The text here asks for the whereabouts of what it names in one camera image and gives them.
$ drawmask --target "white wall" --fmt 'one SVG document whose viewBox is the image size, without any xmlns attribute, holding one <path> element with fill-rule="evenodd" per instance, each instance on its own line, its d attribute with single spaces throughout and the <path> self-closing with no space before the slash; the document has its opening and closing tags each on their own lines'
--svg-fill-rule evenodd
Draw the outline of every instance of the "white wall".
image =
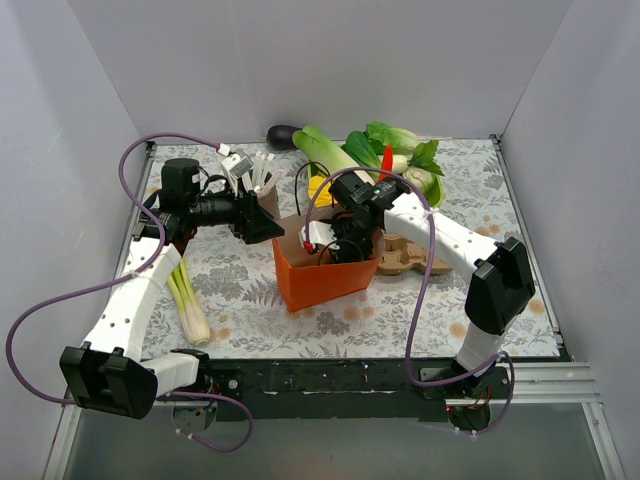
<svg viewBox="0 0 640 480">
<path fill-rule="evenodd" d="M 0 338 L 34 303 L 112 278 L 129 202 L 117 179 L 137 132 L 64 0 L 0 0 Z M 137 182 L 140 156 L 129 169 Z M 18 332 L 17 360 L 50 394 L 106 294 L 46 309 Z M 60 408 L 0 361 L 3 478 L 40 478 Z"/>
<path fill-rule="evenodd" d="M 141 133 L 504 131 L 571 0 L 69 0 Z"/>
<path fill-rule="evenodd" d="M 504 135 L 570 351 L 640 477 L 640 2 L 575 0 Z"/>
</svg>

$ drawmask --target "orange container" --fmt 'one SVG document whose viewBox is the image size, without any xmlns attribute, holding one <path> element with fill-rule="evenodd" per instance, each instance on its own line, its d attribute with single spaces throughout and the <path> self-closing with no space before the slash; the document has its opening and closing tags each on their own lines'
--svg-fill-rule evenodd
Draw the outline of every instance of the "orange container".
<svg viewBox="0 0 640 480">
<path fill-rule="evenodd" d="M 336 211 L 331 207 L 318 209 L 312 220 L 329 218 Z M 290 312 L 364 290 L 371 283 L 384 252 L 384 237 L 377 232 L 369 260 L 318 265 L 319 253 L 309 255 L 300 244 L 298 233 L 304 221 L 304 215 L 283 218 L 278 223 L 285 229 L 285 234 L 272 240 L 278 288 Z M 330 258 L 325 252 L 322 261 L 329 262 Z"/>
</svg>

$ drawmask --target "red chili pepper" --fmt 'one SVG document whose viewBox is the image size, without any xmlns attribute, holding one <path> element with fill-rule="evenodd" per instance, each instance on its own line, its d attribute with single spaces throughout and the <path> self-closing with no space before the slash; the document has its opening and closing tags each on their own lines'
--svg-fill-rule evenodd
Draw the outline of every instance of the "red chili pepper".
<svg viewBox="0 0 640 480">
<path fill-rule="evenodd" d="M 393 148 L 391 148 L 391 145 L 387 145 L 387 148 L 384 149 L 384 156 L 382 157 L 382 165 L 380 166 L 380 168 L 382 168 L 383 170 L 388 170 L 389 172 L 393 168 Z M 381 173 L 378 181 L 388 176 L 389 175 L 387 175 L 386 173 Z"/>
</svg>

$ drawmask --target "tabletop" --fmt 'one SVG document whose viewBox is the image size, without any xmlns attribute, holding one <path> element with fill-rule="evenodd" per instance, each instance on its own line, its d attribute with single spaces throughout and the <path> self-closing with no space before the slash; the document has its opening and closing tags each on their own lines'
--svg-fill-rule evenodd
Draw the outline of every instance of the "tabletop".
<svg viewBox="0 0 640 480">
<path fill-rule="evenodd" d="M 246 153 L 267 151 L 265 144 L 234 145 Z M 162 164 L 194 158 L 209 173 L 220 173 L 221 157 L 203 145 L 157 146 L 146 196 L 160 186 Z M 307 161 L 300 151 L 277 153 L 275 168 L 283 217 L 295 215 L 293 177 Z M 441 140 L 436 161 L 442 167 L 446 198 L 440 211 L 496 240 L 522 231 L 491 140 Z M 308 205 L 306 179 L 298 191 Z M 198 347 L 212 358 L 365 358 L 402 357 L 422 274 L 375 276 L 367 290 L 296 313 L 289 313 L 275 276 L 270 241 L 245 245 L 226 226 L 201 228 L 185 252 L 191 281 L 209 320 L 210 343 Z M 468 327 L 466 285 L 455 272 L 432 277 L 422 306 L 413 356 L 452 357 Z M 158 357 L 191 347 L 184 337 L 168 287 L 149 323 L 143 355 Z M 514 356 L 557 356 L 547 307 L 541 295 L 529 302 L 506 337 Z"/>
</svg>

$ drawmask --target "yellow object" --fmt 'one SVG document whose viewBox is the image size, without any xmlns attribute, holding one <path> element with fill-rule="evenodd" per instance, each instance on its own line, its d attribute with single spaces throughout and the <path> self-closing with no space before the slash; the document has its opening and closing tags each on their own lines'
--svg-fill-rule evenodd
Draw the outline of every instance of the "yellow object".
<svg viewBox="0 0 640 480">
<path fill-rule="evenodd" d="M 314 175 L 309 179 L 309 198 L 312 198 L 315 195 L 316 191 L 320 188 L 320 185 L 322 185 L 322 182 L 324 182 L 326 178 L 327 177 L 324 175 Z M 316 198 L 316 207 L 326 207 L 331 205 L 329 186 L 330 185 L 327 184 L 327 186 L 322 189 L 320 195 L 318 195 L 318 198 Z"/>
</svg>

